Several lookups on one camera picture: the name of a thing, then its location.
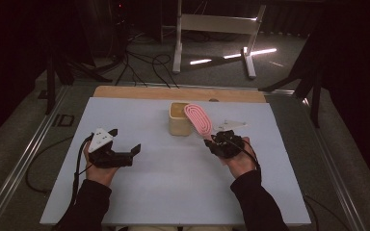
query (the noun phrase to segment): light strip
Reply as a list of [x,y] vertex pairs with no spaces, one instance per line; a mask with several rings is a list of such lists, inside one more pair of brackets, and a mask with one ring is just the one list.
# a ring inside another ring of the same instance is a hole
[[212,60],[198,60],[198,61],[191,61],[190,64],[204,64],[211,62]]
[[[251,55],[254,56],[254,55],[260,55],[260,54],[267,54],[267,53],[272,53],[272,52],[276,52],[278,51],[276,48],[271,48],[271,49],[265,49],[265,50],[259,50],[259,51],[252,51],[251,52]],[[231,58],[237,58],[237,57],[240,57],[241,54],[235,54],[235,55],[228,55],[228,56],[224,56],[224,59],[231,59]]]

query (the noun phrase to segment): black cable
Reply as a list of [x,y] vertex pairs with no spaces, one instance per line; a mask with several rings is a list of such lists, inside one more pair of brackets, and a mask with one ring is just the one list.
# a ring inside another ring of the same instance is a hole
[[171,78],[171,80],[172,80],[172,82],[175,84],[175,86],[179,89],[179,86],[176,84],[176,82],[174,81],[174,79],[172,78],[172,75],[170,74],[170,71],[167,69],[167,67],[160,61],[160,60],[158,60],[158,57],[161,57],[161,56],[165,56],[165,57],[168,57],[169,58],[169,60],[168,60],[168,62],[171,60],[171,56],[169,56],[169,55],[157,55],[157,56],[155,56],[153,59],[152,59],[152,69],[154,70],[154,72],[155,72],[155,74],[160,78],[160,79],[162,79],[162,77],[157,73],[157,71],[156,71],[156,69],[155,69],[155,63],[154,63],[154,61],[158,61],[158,63],[159,64],[161,64],[164,68],[165,68],[165,70],[167,71],[167,73],[168,73],[168,75],[170,76],[170,78]]
[[80,171],[79,172],[79,175],[81,175],[81,174],[83,174],[84,172],[86,172],[87,171],[87,169],[89,169],[90,167],[92,167],[93,166],[93,164],[90,164],[88,167],[86,167],[84,170],[82,170],[82,171]]
[[74,172],[74,180],[73,180],[73,187],[72,187],[72,193],[71,193],[71,199],[70,203],[68,204],[68,207],[66,209],[66,212],[63,214],[62,218],[59,220],[59,222],[52,227],[52,230],[57,230],[60,225],[62,225],[63,220],[66,217],[66,214],[70,211],[70,209],[73,207],[74,203],[76,202],[77,193],[79,190],[79,175],[80,173],[80,161],[83,153],[84,146],[88,141],[91,141],[93,138],[93,134],[91,134],[89,137],[85,138],[82,144],[80,145],[79,153],[77,156],[77,163],[76,163],[76,171]]
[[119,80],[121,79],[122,75],[124,74],[125,70],[127,69],[128,67],[128,64],[125,64],[125,67],[124,69],[122,70],[121,74],[119,75],[119,77],[117,78],[116,80],[116,83],[114,84],[114,86],[117,86],[119,84]]
[[318,218],[317,218],[317,215],[314,211],[314,209],[312,208],[312,206],[310,205],[310,203],[308,203],[308,201],[303,197],[303,200],[304,200],[304,203],[308,206],[308,208],[311,210],[311,213],[313,214],[314,216],[314,221],[315,221],[315,230],[316,231],[319,231],[320,230],[320,227],[319,227],[319,223],[318,223]]
[[30,172],[30,169],[31,169],[31,167],[32,167],[33,163],[35,162],[35,160],[36,160],[36,159],[37,159],[41,154],[43,154],[45,151],[47,151],[48,149],[50,149],[50,148],[52,148],[52,147],[54,147],[54,146],[56,146],[56,145],[58,145],[58,144],[60,144],[60,143],[62,143],[62,142],[68,141],[68,140],[70,140],[70,139],[72,139],[72,138],[73,138],[73,136],[68,137],[68,138],[65,138],[65,139],[63,139],[63,140],[61,140],[61,141],[54,142],[54,143],[52,143],[52,144],[48,145],[47,147],[45,147],[42,151],[38,152],[38,153],[35,155],[35,157],[33,158],[32,162],[31,162],[31,164],[30,164],[30,165],[28,166],[28,168],[26,169],[26,173],[25,173],[25,183],[26,183],[26,185],[27,185],[31,190],[33,190],[33,191],[35,191],[35,192],[38,192],[38,193],[44,193],[44,194],[47,194],[47,193],[50,193],[50,192],[51,192],[51,190],[41,190],[41,189],[38,189],[38,188],[35,188],[34,186],[32,186],[32,184],[30,183],[30,180],[29,180],[29,172]]
[[136,76],[143,84],[146,88],[148,88],[148,85],[140,78],[140,76],[138,76],[137,72],[135,72],[134,68],[128,63],[128,56],[127,56],[127,65],[128,67],[130,67],[131,69],[131,72],[133,73],[133,81],[134,81],[134,86],[137,86],[137,81],[135,80],[134,76]]
[[[233,141],[231,141],[231,140],[228,140],[228,139],[225,139],[225,141],[226,142],[228,142],[228,143],[230,143],[230,144],[232,144],[233,146],[235,146],[235,147],[237,147],[239,150],[241,150],[241,152],[242,153],[244,153],[244,154],[246,154],[246,155],[248,155],[250,158],[251,158],[251,160],[255,163],[255,165],[256,165],[256,169],[257,170],[260,170],[261,168],[260,168],[260,164],[259,164],[259,162],[258,162],[258,160],[257,160],[257,157],[254,155],[254,156],[252,156],[252,154],[251,153],[249,153],[247,150],[245,150],[245,148],[241,148],[240,146],[238,146],[236,143],[234,143]],[[253,147],[251,147],[251,144],[250,143],[248,143],[247,141],[244,141],[244,140],[242,140],[244,143],[246,143],[250,148],[251,148],[251,151],[253,151],[253,153],[255,154],[255,152],[254,152],[254,150],[253,150]]]
[[[148,55],[137,54],[137,53],[134,53],[134,52],[131,52],[131,51],[127,51],[127,53],[128,53],[129,55],[131,55],[131,56],[133,56],[133,57],[137,58],[138,60],[141,60],[141,61],[143,61],[143,62],[145,62],[145,63],[147,63],[147,64],[151,64],[151,65],[152,65],[152,69],[153,69],[153,71],[154,71],[155,75],[156,75],[156,76],[157,76],[161,81],[163,81],[163,82],[165,83],[165,85],[166,85],[168,88],[171,88],[171,86],[167,83],[167,81],[165,81],[165,80],[161,77],[161,75],[159,75],[159,74],[158,74],[158,72],[157,72],[157,71],[156,71],[156,69],[155,69],[155,66],[156,66],[156,65],[162,65],[162,66],[166,69],[167,73],[169,74],[169,76],[170,76],[170,78],[171,78],[172,82],[175,84],[175,86],[176,86],[177,88],[179,88],[178,84],[177,84],[177,83],[174,81],[174,79],[172,78],[170,71],[169,71],[169,70],[167,69],[167,67],[165,66],[165,64],[168,64],[168,63],[170,62],[170,60],[171,60],[171,56],[166,55],[166,54],[161,54],[161,55],[157,55],[157,56],[155,56],[155,57],[150,57],[150,56],[148,56]],[[151,61],[148,61],[148,60],[146,60],[146,59],[143,59],[143,58],[141,58],[140,56],[142,56],[142,57],[146,57],[146,58],[148,58],[148,59],[151,59]],[[162,56],[164,56],[164,57],[168,57],[168,59],[167,59],[165,62],[162,62],[162,61],[160,61],[160,60],[158,59],[159,57],[162,57]]]
[[314,201],[315,203],[317,203],[318,205],[320,205],[322,208],[324,208],[325,210],[327,210],[330,214],[332,214],[343,226],[346,230],[348,231],[351,231],[351,229],[344,223],[344,221],[342,221],[342,219],[340,219],[332,210],[330,210],[329,208],[327,208],[325,205],[323,205],[322,203],[318,202],[316,199],[314,199],[313,197],[307,195],[307,194],[304,194],[305,197],[307,197],[308,199]]

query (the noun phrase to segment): black cable on floor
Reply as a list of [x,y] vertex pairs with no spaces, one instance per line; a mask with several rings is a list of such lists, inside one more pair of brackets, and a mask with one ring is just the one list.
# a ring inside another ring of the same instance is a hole
[[128,67],[128,64],[126,64],[125,62],[123,62],[124,63],[124,65],[125,65],[125,67],[124,67],[124,69],[122,70],[122,72],[121,72],[121,74],[119,75],[119,77],[117,78],[117,80],[116,80],[116,83],[114,84],[114,86],[117,86],[118,84],[119,84],[119,80],[121,79],[121,77],[122,77],[122,75],[124,75],[124,72],[125,72],[125,70],[127,69],[127,67]]
[[137,81],[135,80],[134,76],[136,76],[143,84],[146,88],[148,88],[148,85],[140,78],[140,76],[137,74],[137,72],[135,72],[134,68],[130,65],[130,63],[128,62],[128,56],[127,56],[127,64],[128,67],[131,69],[131,72],[132,72],[132,78],[133,78],[133,81],[134,81],[134,86],[136,87],[137,86]]
[[[165,83],[165,85],[166,85],[168,88],[171,88],[171,86],[168,84],[168,82],[167,82],[167,81],[165,81],[165,80],[162,78],[162,76],[161,76],[161,75],[159,75],[159,74],[158,74],[158,72],[157,72],[157,71],[156,71],[156,69],[155,69],[155,66],[156,66],[156,65],[161,65],[161,66],[163,66],[163,67],[166,69],[167,73],[169,74],[169,76],[170,76],[170,78],[171,78],[172,82],[175,84],[175,86],[176,86],[177,88],[179,88],[178,84],[174,81],[174,79],[172,78],[172,76],[171,76],[171,74],[170,74],[169,70],[168,70],[168,69],[167,69],[167,67],[166,67],[166,64],[168,64],[168,63],[170,62],[170,60],[171,60],[171,56],[166,55],[166,54],[161,54],[161,55],[157,55],[157,56],[155,56],[155,57],[150,57],[150,56],[148,56],[148,55],[142,55],[142,54],[134,53],[134,52],[131,52],[131,51],[128,51],[128,50],[127,50],[127,54],[128,54],[128,55],[131,55],[132,57],[134,57],[134,58],[136,58],[136,59],[138,59],[138,60],[140,60],[140,61],[143,61],[143,62],[145,62],[145,63],[147,63],[147,64],[151,64],[151,65],[152,65],[152,69],[153,69],[153,71],[154,71],[155,75],[156,75],[156,76],[157,76],[161,81],[163,81],[163,82]],[[167,59],[166,61],[162,62],[161,60],[159,60],[159,59],[158,59],[158,58],[160,58],[160,57],[167,57],[168,59]]]
[[303,197],[303,200],[304,200],[304,203],[308,206],[308,208],[310,209],[311,213],[313,214],[314,216],[314,222],[315,222],[315,230],[316,231],[319,231],[320,230],[320,227],[319,227],[319,223],[318,223],[318,218],[317,218],[317,214],[315,213],[314,209],[312,208],[312,206],[310,205],[310,203],[308,203],[308,201]]
[[307,194],[304,194],[304,196],[312,201],[314,201],[315,203],[317,203],[318,205],[320,205],[323,209],[327,210],[330,214],[332,214],[343,226],[346,230],[348,231],[351,231],[351,229],[344,223],[344,221],[342,221],[342,219],[340,219],[338,217],[338,215],[336,215],[332,210],[330,210],[329,208],[327,208],[327,206],[323,205],[322,203],[318,202],[316,199],[314,199],[313,197],[307,195]]
[[33,165],[33,163],[35,162],[35,160],[41,155],[43,154],[45,151],[49,150],[50,148],[62,143],[62,142],[65,142],[65,141],[68,141],[68,140],[71,140],[74,136],[71,136],[71,137],[68,137],[68,138],[65,138],[61,141],[57,141],[57,142],[54,142],[50,145],[48,145],[47,147],[45,147],[42,151],[38,152],[35,157],[33,158],[31,164],[28,166],[28,168],[26,169],[26,173],[25,173],[25,183],[26,185],[33,191],[35,192],[38,192],[38,193],[44,193],[44,194],[47,194],[47,193],[50,193],[51,190],[45,190],[45,189],[38,189],[36,187],[34,187],[31,183],[30,183],[30,180],[29,180],[29,172],[30,172],[30,169]]

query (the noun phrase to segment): stand leg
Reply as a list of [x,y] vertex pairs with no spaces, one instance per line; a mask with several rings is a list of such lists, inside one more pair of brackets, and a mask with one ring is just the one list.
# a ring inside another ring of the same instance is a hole
[[181,71],[181,56],[182,56],[181,17],[182,17],[182,0],[178,0],[178,12],[176,19],[176,46],[175,54],[173,55],[173,68],[172,68],[172,72],[174,74],[178,74]]
[[251,37],[248,42],[248,46],[243,48],[243,57],[245,58],[246,68],[248,71],[248,76],[251,79],[256,78],[256,72],[254,70],[253,65],[253,58],[251,56],[251,51],[253,49],[254,42],[256,41],[257,34],[259,33],[260,23],[262,22],[262,18],[264,15],[264,12],[266,10],[265,5],[261,5],[259,9],[259,13],[257,15],[256,19],[256,27],[251,32]]

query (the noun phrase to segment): white board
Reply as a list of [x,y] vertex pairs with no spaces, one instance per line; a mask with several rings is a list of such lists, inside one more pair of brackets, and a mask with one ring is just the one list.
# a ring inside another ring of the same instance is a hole
[[[57,223],[65,212],[81,142],[101,127],[106,131],[119,129],[114,151],[129,151],[138,143],[142,145],[133,166],[118,170],[111,186],[110,209],[103,223],[243,224],[239,203],[229,187],[234,179],[228,168],[210,153],[196,133],[189,137],[170,135],[171,103],[172,100],[91,98],[40,222]],[[262,185],[277,202],[284,222],[310,223],[270,105],[192,103],[207,112],[214,126],[225,119],[248,124],[234,132],[251,138],[262,167]]]

